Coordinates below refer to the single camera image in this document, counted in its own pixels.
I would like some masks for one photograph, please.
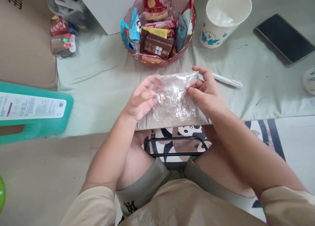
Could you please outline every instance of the floor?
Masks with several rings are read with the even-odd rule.
[[[277,119],[276,125],[287,163],[315,194],[315,116]],[[96,134],[0,146],[0,176],[7,189],[0,225],[59,225],[104,138]],[[251,214],[265,220],[262,209]]]

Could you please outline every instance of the black metal frame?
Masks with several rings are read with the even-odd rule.
[[[152,138],[144,146],[144,150],[146,151],[148,145],[150,142],[154,141],[174,141],[174,140],[197,140],[200,141],[204,148],[207,150],[208,147],[204,143],[204,141],[200,137],[193,137],[193,136],[188,136],[188,137],[164,137],[164,138]],[[164,157],[164,156],[185,156],[185,155],[190,155],[190,156],[200,156],[203,152],[180,152],[180,153],[161,153],[161,154],[150,154],[152,157]]]

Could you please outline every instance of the yellow snack wrapper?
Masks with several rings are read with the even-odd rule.
[[[142,27],[142,29],[152,34],[163,37],[164,39],[167,39],[167,34],[171,32],[171,30],[168,30],[168,29],[158,29],[158,28],[150,28],[150,27]]]

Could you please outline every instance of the ny logo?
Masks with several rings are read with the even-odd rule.
[[[131,201],[131,204],[130,202],[127,202],[127,204],[124,203],[124,205],[127,207],[128,212],[131,214],[138,209],[137,207],[135,207],[135,201]]]

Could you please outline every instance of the pink plastic basket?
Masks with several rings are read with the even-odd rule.
[[[172,0],[171,2],[171,7],[173,9],[173,11],[175,12],[175,14],[173,14],[174,20],[177,21],[178,19],[178,12],[182,12],[182,10],[184,9],[184,7],[187,5],[188,0]],[[129,9],[127,15],[124,18],[124,21],[129,25],[130,24],[130,17],[132,14],[132,11],[134,8],[138,8],[138,13],[142,13],[144,12],[144,4],[143,4],[143,0],[136,0],[134,5]],[[187,49],[191,38],[194,34],[194,30],[195,30],[195,24],[196,24],[196,13],[195,13],[195,9],[194,9],[194,15],[193,15],[193,33],[191,35],[188,35],[186,40],[185,40],[185,44],[184,44],[184,48],[179,51],[176,55],[172,56],[171,58],[169,58],[168,60],[165,60],[164,62],[161,63],[153,63],[153,62],[144,62],[142,60],[139,60],[135,57],[133,57],[138,63],[142,64],[145,67],[149,67],[149,68],[161,68],[161,67],[166,67],[171,65],[172,63],[176,62],[185,52],[185,50]],[[132,54],[135,53],[134,50],[131,50],[130,48],[128,48],[125,45],[126,50],[128,51],[128,53],[130,54],[130,56],[132,56]]]

